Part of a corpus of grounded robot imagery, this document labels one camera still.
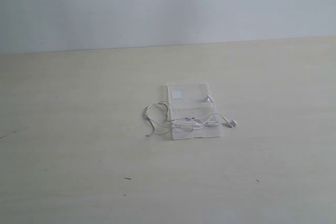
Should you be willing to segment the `clear plastic storage box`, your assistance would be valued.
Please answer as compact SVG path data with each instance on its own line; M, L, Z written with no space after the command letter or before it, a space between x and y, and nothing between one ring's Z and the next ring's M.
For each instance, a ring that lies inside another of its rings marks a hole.
M173 140L223 136L221 117L207 83L170 82L166 94Z

